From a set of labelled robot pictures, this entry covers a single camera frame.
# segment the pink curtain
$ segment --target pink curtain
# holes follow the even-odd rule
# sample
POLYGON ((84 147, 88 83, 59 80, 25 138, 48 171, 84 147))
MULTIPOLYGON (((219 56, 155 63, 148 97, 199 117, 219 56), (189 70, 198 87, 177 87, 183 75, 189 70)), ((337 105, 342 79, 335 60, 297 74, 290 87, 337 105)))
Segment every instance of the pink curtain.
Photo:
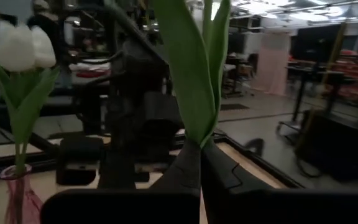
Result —
POLYGON ((268 94, 285 95, 290 36, 288 34, 264 34, 262 37, 257 76, 251 83, 255 90, 268 94))

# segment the vase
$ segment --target vase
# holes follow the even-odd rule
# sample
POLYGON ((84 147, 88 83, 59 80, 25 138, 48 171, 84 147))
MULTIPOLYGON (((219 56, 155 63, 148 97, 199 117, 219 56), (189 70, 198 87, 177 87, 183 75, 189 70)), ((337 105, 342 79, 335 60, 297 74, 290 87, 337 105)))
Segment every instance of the vase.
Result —
POLYGON ((15 168, 10 166, 0 174, 7 183, 9 194, 5 224, 39 224, 42 201, 30 186, 31 166, 26 164, 20 177, 16 177, 15 168))

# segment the glass vase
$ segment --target glass vase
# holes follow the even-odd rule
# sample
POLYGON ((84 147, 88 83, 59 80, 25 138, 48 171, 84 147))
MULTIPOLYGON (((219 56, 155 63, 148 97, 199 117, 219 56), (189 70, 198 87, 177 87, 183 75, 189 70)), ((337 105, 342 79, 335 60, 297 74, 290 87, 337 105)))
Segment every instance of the glass vase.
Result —
POLYGON ((26 164, 20 177, 15 175, 15 168, 10 166, 0 174, 7 183, 9 194, 5 224, 39 224, 42 201, 30 186, 31 166, 26 164))

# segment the person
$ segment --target person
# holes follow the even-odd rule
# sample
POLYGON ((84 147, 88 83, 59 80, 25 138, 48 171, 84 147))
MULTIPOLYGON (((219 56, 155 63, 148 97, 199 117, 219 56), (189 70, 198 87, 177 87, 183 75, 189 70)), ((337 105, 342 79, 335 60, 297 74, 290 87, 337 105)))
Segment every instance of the person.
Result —
POLYGON ((33 0, 32 9, 34 15, 27 20, 27 25, 30 28, 38 26, 48 35, 55 52, 56 65, 60 66, 60 77, 57 84, 64 88, 71 88, 71 71, 68 68, 69 63, 63 58, 64 48, 60 41, 58 16, 50 12, 48 2, 44 0, 33 0))

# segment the gray floor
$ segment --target gray floor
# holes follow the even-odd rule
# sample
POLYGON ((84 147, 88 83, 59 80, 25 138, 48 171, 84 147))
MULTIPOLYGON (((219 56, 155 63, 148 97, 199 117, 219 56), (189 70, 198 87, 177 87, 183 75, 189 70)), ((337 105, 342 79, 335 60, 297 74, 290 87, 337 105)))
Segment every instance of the gray floor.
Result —
MULTIPOLYGON (((358 182, 340 184, 329 177, 307 179, 300 175, 294 163, 293 148, 277 136, 275 132, 279 121, 291 119, 295 105, 293 98, 293 94, 289 94, 288 97, 281 97, 255 92, 255 96, 246 95, 242 98, 223 100, 223 103, 239 103, 249 107, 249 109, 222 111, 219 115, 218 128, 241 144, 253 138, 263 138, 265 140, 263 158, 305 187, 325 189, 358 187, 358 182)), ((311 107, 322 108, 324 104, 324 100, 305 97, 301 111, 311 107)), ((335 105, 334 112, 348 119, 357 119, 358 117, 357 108, 339 103, 335 105)), ((35 132, 44 138, 55 133, 79 131, 81 129, 82 125, 75 116, 40 118, 35 126, 35 132)), ((0 135, 0 143, 6 141, 0 135)), ((315 172, 313 167, 306 166, 306 169, 315 172)))

